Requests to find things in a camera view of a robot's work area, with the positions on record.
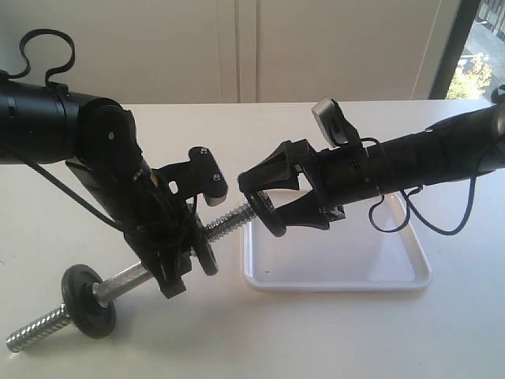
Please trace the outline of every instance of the threaded metal rod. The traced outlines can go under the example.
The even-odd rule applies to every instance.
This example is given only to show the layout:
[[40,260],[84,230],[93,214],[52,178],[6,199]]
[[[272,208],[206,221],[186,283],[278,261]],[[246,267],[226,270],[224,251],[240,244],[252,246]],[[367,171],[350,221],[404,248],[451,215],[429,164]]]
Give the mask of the threaded metal rod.
[[[254,217],[256,215],[249,204],[244,204],[208,224],[204,228],[206,238],[209,242],[214,242]],[[137,262],[102,283],[96,283],[93,286],[93,295],[101,306],[106,306],[115,298],[131,291],[151,278],[152,274],[145,269],[141,262]],[[65,303],[63,303],[52,312],[16,330],[7,338],[6,345],[9,350],[17,353],[32,343],[64,328],[70,322],[70,315],[65,311]]]
[[24,350],[32,343],[42,340],[70,324],[70,315],[65,310],[65,304],[61,304],[55,310],[44,314],[41,318],[16,330],[7,337],[7,347],[13,353]]

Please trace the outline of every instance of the tabletop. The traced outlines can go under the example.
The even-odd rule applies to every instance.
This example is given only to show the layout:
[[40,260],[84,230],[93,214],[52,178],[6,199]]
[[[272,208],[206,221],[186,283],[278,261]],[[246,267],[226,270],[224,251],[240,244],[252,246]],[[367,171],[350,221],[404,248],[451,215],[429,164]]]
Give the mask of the tabletop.
[[[310,103],[129,105],[152,167],[209,147],[230,185],[204,222],[241,200],[236,177],[284,140],[326,148]],[[484,101],[343,103],[363,137],[382,141],[423,130]],[[48,166],[96,204],[62,163]],[[0,335],[59,304],[59,282],[84,263],[103,278],[137,261],[121,235],[23,166],[0,167]],[[198,264],[187,291],[166,300],[151,280],[116,301],[118,323],[103,340],[67,327],[18,354],[0,349],[1,377],[121,378],[475,378],[505,371],[505,171],[477,181],[466,228],[443,237],[413,226],[432,283],[412,293],[287,294],[254,291],[241,279],[237,232],[213,247],[218,275]],[[456,225],[468,182],[431,186],[415,204],[433,223]]]

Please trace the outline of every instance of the white tray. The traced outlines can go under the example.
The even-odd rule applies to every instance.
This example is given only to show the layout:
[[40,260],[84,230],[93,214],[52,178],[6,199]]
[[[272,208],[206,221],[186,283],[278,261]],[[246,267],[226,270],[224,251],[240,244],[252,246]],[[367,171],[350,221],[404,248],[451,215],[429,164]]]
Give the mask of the white tray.
[[[271,191],[275,205],[300,196]],[[274,237],[259,221],[242,228],[242,274],[259,291],[412,291],[426,287],[432,270],[409,224],[398,233],[381,233],[368,221],[378,199],[345,206],[346,219],[329,231],[288,227]],[[376,209],[376,223],[399,225],[405,210],[396,195]]]

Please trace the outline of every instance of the tree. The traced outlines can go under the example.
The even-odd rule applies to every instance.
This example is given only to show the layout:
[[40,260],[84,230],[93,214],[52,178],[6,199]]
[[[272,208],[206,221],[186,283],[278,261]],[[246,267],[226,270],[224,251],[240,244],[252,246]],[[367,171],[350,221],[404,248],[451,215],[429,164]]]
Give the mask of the tree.
[[491,67],[482,61],[482,55],[472,58],[454,72],[446,99],[480,99],[491,83]]

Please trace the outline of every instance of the white wall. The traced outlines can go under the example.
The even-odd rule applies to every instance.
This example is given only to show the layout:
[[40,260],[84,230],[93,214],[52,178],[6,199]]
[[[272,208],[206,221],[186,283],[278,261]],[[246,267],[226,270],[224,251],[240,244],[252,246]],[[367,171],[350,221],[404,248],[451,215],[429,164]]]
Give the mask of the white wall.
[[[68,32],[74,69],[55,80],[123,103],[427,98],[459,0],[3,0],[0,68],[20,37]],[[28,47],[34,73],[65,61]]]

